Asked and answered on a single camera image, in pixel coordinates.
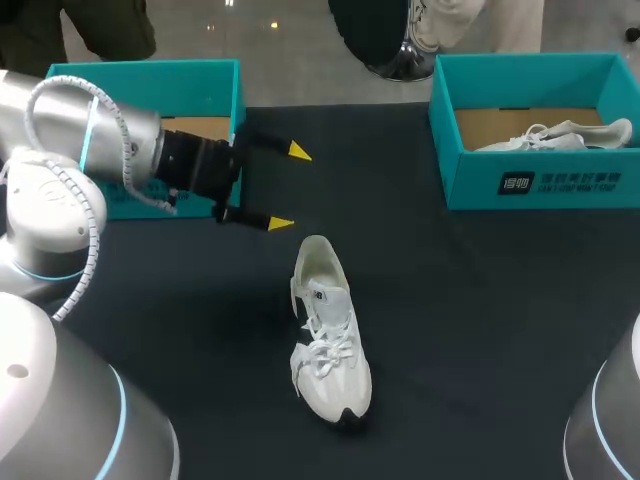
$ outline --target white cable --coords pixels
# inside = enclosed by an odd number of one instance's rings
[[[59,85],[77,87],[93,95],[115,117],[115,121],[118,124],[120,133],[122,134],[122,180],[127,192],[129,192],[129,194],[131,194],[134,198],[147,205],[161,208],[167,212],[175,213],[175,208],[168,202],[148,198],[135,189],[135,187],[133,186],[133,181],[131,179],[131,137],[129,135],[129,129],[127,128],[127,124],[122,116],[122,113],[120,112],[120,109],[115,104],[115,102],[102,89],[82,78],[69,75],[52,77],[47,80],[43,80],[33,89],[33,91],[31,92],[31,96],[29,97],[29,100],[27,102],[26,111],[24,113],[24,127],[32,147],[35,150],[46,153],[46,150],[42,146],[42,143],[38,139],[35,131],[33,112],[35,104],[40,95],[42,95],[42,93],[46,89]],[[64,304],[53,315],[54,320],[61,322],[69,314],[71,309],[78,303],[80,297],[82,297],[87,287],[89,286],[89,283],[91,282],[91,278],[93,277],[93,273],[98,261],[98,252],[100,250],[100,230],[98,228],[93,209],[91,208],[87,197],[82,193],[82,190],[80,189],[80,187],[78,187],[76,182],[74,182],[73,179],[49,157],[45,157],[44,164],[49,170],[54,173],[54,175],[56,175],[60,179],[60,181],[80,202],[80,205],[82,206],[86,214],[87,223],[89,226],[89,252],[87,255],[87,262],[82,271],[80,280],[78,281],[78,284],[74,288],[73,292],[71,292],[71,295],[69,295],[69,298],[67,298]]]

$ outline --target shoe logo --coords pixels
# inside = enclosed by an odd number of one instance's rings
[[[316,300],[316,301],[318,301],[320,303],[324,303],[324,304],[329,303],[329,299],[327,298],[327,294],[324,293],[321,290],[314,290],[312,295],[313,295],[314,300]]]
[[[531,190],[535,172],[504,172],[498,195],[526,195]]]

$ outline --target open box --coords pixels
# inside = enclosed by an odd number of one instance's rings
[[[106,91],[116,103],[157,111],[167,130],[211,139],[231,139],[245,119],[238,60],[169,60],[52,65],[48,76],[75,75]],[[169,218],[172,215],[131,197],[122,185],[98,182],[107,200],[108,218]],[[143,192],[167,198],[166,186],[152,180]],[[230,204],[240,203],[240,181]],[[180,192],[179,217],[209,217],[213,202]]]
[[[441,55],[429,118],[450,209],[640,207],[640,89],[619,55]],[[473,151],[534,123],[619,118],[628,148]]]

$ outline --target person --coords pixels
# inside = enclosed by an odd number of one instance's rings
[[[103,60],[143,60],[155,53],[146,0],[8,0],[0,10],[0,68],[45,77],[52,64],[66,63],[62,10]]]
[[[544,0],[411,1],[411,38],[425,52],[456,46],[485,7],[494,52],[540,52]]]

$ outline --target yellow fingertip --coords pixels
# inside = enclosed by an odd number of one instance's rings
[[[289,156],[300,158],[302,160],[308,160],[311,162],[311,157],[307,152],[305,152],[300,145],[298,145],[295,140],[291,140],[291,147],[289,148]]]
[[[288,227],[289,225],[293,225],[295,222],[293,220],[285,220],[284,218],[271,217],[269,220],[269,228],[268,231],[277,230],[278,228]]]

